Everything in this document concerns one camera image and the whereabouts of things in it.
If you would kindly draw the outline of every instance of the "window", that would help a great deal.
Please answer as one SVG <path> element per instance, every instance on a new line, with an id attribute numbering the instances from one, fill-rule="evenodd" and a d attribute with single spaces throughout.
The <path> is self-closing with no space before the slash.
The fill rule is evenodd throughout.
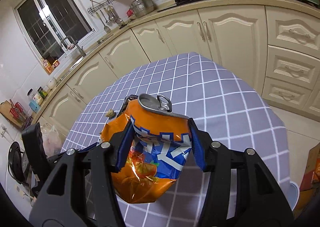
<path id="1" fill-rule="evenodd" d="M 61 47 L 63 38 L 80 41 L 92 31 L 73 0 L 25 0 L 16 10 L 32 44 L 51 64 L 68 52 L 71 42 Z"/>

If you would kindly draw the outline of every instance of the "cabinet handle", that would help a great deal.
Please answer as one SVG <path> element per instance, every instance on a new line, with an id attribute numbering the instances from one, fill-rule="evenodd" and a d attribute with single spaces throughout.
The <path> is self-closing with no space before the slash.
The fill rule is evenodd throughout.
<path id="1" fill-rule="evenodd" d="M 207 22 L 203 21 L 203 25 L 204 25 L 204 28 L 206 30 L 205 33 L 207 34 L 208 40 L 211 42 L 211 34 L 210 34 L 210 31 L 209 31 Z"/>
<path id="2" fill-rule="evenodd" d="M 164 43 L 164 40 L 163 40 L 163 38 L 162 38 L 162 36 L 161 36 L 161 34 L 160 34 L 159 29 L 157 29 L 157 32 L 158 32 L 159 39 L 162 41 L 162 43 Z"/>
<path id="3" fill-rule="evenodd" d="M 111 68 L 113 69 L 114 67 L 113 67 L 112 63 L 108 60 L 108 58 L 105 57 L 104 59 L 107 61 L 107 63 L 108 63 L 108 64 L 111 66 Z"/>
<path id="4" fill-rule="evenodd" d="M 204 37 L 203 31 L 202 31 L 202 28 L 201 28 L 201 23 L 197 22 L 197 25 L 198 25 L 198 28 L 199 28 L 200 36 L 202 37 L 203 42 L 205 42 L 205 37 Z"/>
<path id="5" fill-rule="evenodd" d="M 302 34 L 302 33 L 299 33 L 299 32 L 297 32 L 297 31 L 294 31 L 294 30 L 292 30 L 292 29 L 290 29 L 289 32 L 292 33 L 292 34 L 296 34 L 296 35 L 300 35 L 300 36 L 305 36 L 305 37 L 307 37 L 307 38 L 310 38 L 310 37 L 311 37 L 309 34 Z"/>
<path id="6" fill-rule="evenodd" d="M 304 72 L 304 70 L 302 70 L 302 69 L 301 70 L 293 69 L 289 65 L 286 65 L 285 68 L 287 68 L 287 69 L 289 69 L 291 71 L 297 72 L 297 73 L 303 73 Z"/>
<path id="7" fill-rule="evenodd" d="M 78 102 L 81 102 L 81 100 L 78 99 L 72 91 L 70 91 L 70 94 L 71 94 Z"/>
<path id="8" fill-rule="evenodd" d="M 74 87 L 72 89 L 76 93 L 76 95 L 78 95 L 81 99 L 84 98 Z"/>
<path id="9" fill-rule="evenodd" d="M 286 101 L 292 101 L 292 99 L 295 97 L 293 94 L 286 95 L 283 92 L 279 91 L 280 96 L 286 100 Z"/>

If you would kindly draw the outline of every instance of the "stainless steel pot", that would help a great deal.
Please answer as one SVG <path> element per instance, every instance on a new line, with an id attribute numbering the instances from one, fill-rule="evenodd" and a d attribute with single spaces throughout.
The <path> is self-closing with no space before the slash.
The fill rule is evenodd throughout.
<path id="1" fill-rule="evenodd" d="M 134 0 L 130 4 L 130 8 L 137 18 L 143 17 L 155 10 L 155 5 L 152 0 Z"/>

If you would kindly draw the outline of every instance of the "metal screw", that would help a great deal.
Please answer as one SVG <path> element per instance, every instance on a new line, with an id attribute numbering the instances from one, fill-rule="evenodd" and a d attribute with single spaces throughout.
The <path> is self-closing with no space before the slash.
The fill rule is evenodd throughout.
<path id="1" fill-rule="evenodd" d="M 212 146 L 213 148 L 219 148 L 219 147 L 221 146 L 221 144 L 220 144 L 220 142 L 218 142 L 218 141 L 214 141 L 214 142 L 211 143 L 211 146 Z"/>
<path id="2" fill-rule="evenodd" d="M 74 150 L 74 149 L 68 149 L 67 151 L 66 151 L 66 153 L 67 153 L 67 155 L 73 155 L 74 153 L 75 153 L 76 151 Z"/>
<path id="3" fill-rule="evenodd" d="M 254 155 L 256 152 L 253 149 L 247 149 L 248 155 Z"/>
<path id="4" fill-rule="evenodd" d="M 107 149 L 108 147 L 110 147 L 110 143 L 109 143 L 109 142 L 102 142 L 102 143 L 101 143 L 101 147 L 102 147 L 103 149 Z"/>

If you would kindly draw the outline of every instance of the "table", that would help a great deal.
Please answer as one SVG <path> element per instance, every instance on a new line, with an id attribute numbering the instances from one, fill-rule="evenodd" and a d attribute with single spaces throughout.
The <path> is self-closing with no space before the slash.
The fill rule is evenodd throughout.
<path id="1" fill-rule="evenodd" d="M 254 148 L 286 194 L 289 151 L 286 128 L 261 97 L 233 73 L 194 52 L 134 69 L 93 98 L 74 123 L 62 151 L 82 149 L 99 140 L 109 109 L 119 111 L 130 94 L 169 97 L 172 111 L 194 118 L 229 149 Z M 209 173 L 189 155 L 177 182 L 155 203 L 127 204 L 118 198 L 128 227 L 191 227 L 202 210 Z M 94 217 L 90 180 L 86 180 L 88 215 Z M 232 171 L 228 218 L 234 215 L 236 172 Z"/>

